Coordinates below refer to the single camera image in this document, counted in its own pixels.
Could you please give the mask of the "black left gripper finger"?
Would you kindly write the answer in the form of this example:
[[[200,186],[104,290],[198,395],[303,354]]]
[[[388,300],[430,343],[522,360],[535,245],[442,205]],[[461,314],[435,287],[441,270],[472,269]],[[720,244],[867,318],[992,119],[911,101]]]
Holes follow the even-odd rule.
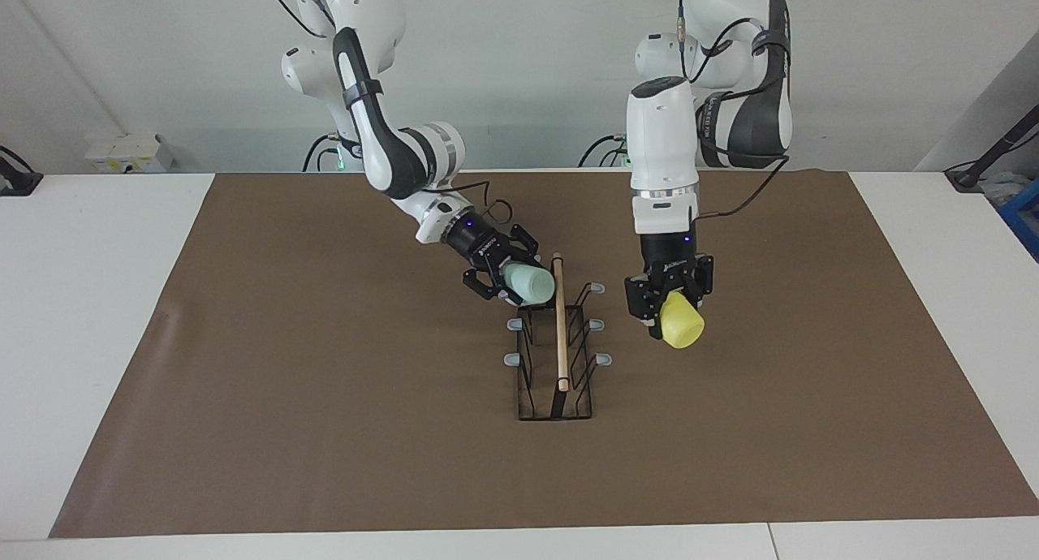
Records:
[[[660,319],[665,283],[663,273],[641,273],[624,279],[628,313],[645,325],[650,338],[663,338]]]
[[[704,298],[714,287],[715,258],[695,256],[690,267],[689,300],[693,306],[704,305]]]

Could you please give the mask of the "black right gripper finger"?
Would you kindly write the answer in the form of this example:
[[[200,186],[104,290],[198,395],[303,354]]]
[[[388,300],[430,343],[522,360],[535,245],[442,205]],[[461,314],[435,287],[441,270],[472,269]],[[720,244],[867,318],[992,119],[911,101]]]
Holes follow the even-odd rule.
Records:
[[[524,263],[541,263],[541,257],[538,256],[538,242],[526,228],[522,225],[510,226],[509,240],[515,249],[520,249],[517,254]]]
[[[468,269],[463,273],[463,284],[483,299],[503,299],[512,306],[522,305],[520,293],[508,285],[503,272],[497,268],[490,270]]]

